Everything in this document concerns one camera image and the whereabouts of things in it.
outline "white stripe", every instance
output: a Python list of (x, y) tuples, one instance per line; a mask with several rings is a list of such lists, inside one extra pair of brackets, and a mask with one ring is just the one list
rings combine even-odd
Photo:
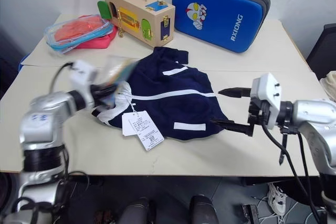
[(175, 68), (173, 70), (169, 70), (169, 71), (163, 71), (162, 73), (165, 75), (165, 76), (171, 76), (172, 74), (176, 74), (176, 73), (179, 73), (179, 72), (182, 72), (184, 70), (188, 69), (187, 67), (183, 67), (183, 68)]
[(152, 95), (150, 97), (140, 97), (138, 95), (133, 95), (132, 98), (135, 100), (157, 100), (161, 98), (166, 97), (174, 97), (176, 95), (184, 95), (184, 94), (199, 94), (203, 95), (204, 97), (215, 97), (215, 93), (201, 93), (194, 89), (184, 89), (184, 90), (176, 90), (176, 91), (170, 91), (162, 94)]
[(187, 131), (204, 131), (205, 123), (202, 124), (189, 124), (189, 123), (174, 123), (174, 130), (187, 130)]

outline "white sneaker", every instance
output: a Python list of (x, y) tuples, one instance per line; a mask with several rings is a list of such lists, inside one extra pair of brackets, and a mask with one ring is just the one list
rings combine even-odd
[(268, 204), (277, 215), (285, 215), (287, 195), (284, 194), (284, 191), (282, 191), (278, 186), (276, 187), (273, 183), (269, 183), (268, 186)]

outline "blue case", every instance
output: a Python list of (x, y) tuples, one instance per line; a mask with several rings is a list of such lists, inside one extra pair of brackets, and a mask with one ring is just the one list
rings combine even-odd
[(175, 28), (234, 52), (252, 44), (270, 0), (173, 0)]

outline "wooden toy box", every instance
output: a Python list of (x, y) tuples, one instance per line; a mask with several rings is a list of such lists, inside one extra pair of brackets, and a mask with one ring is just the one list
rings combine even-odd
[(111, 22), (152, 47), (173, 39), (175, 6), (161, 0), (105, 0)]

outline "plastic container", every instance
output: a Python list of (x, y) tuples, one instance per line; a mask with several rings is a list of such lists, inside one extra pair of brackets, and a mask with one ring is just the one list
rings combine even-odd
[(45, 29), (47, 44), (62, 54), (79, 44), (112, 32), (113, 25), (99, 14), (54, 24)]

